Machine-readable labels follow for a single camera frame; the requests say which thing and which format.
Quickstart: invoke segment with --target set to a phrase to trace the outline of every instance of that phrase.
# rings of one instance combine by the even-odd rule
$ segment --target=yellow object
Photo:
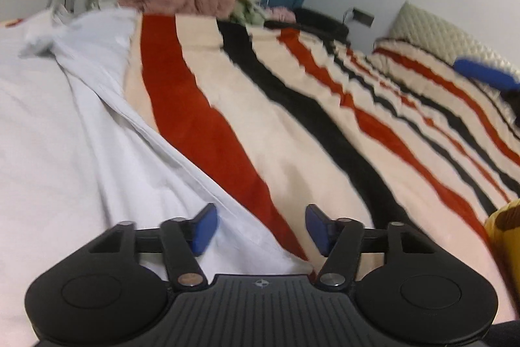
[[[520,293],[520,199],[495,212],[485,224],[496,252],[508,266]]]

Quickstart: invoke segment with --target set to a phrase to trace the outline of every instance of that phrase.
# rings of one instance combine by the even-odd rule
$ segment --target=logo
[[[269,281],[266,281],[264,279],[259,279],[258,281],[255,281],[255,285],[257,287],[260,287],[262,289],[266,288],[269,284],[271,284]]]

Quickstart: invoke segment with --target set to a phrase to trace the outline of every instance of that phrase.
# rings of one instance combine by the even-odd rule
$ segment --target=metal screw
[[[189,274],[182,274],[180,277],[177,278],[177,281],[182,286],[195,287],[195,286],[202,284],[202,282],[204,281],[204,278],[202,278],[202,275],[200,275],[200,274],[189,273]]]
[[[326,286],[338,287],[341,284],[344,284],[346,280],[343,275],[329,273],[329,274],[323,274],[320,277],[320,281],[322,284],[325,284]]]

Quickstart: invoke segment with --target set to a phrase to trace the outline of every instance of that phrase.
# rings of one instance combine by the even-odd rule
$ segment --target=round black pad
[[[420,275],[402,283],[401,295],[421,309],[439,310],[460,300],[460,288],[453,281],[436,275]]]
[[[25,310],[40,338],[105,345],[142,332],[163,312],[164,282],[117,255],[67,260],[29,287]]]
[[[498,308],[491,284],[456,260],[413,256],[358,282],[356,303],[363,315],[409,343],[456,344],[485,333]]]

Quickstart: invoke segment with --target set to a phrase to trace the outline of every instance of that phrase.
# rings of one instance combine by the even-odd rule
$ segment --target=bed
[[[123,8],[0,29],[14,179],[0,209],[14,248],[0,255],[3,345],[35,340],[24,291],[66,254],[118,221],[157,227],[209,202],[210,280],[319,269],[304,226],[315,203],[332,219],[420,229],[493,284],[497,323],[514,319],[484,222],[520,197],[517,130],[506,105],[403,37],[364,55],[292,28]],[[380,264],[363,256],[359,276]]]

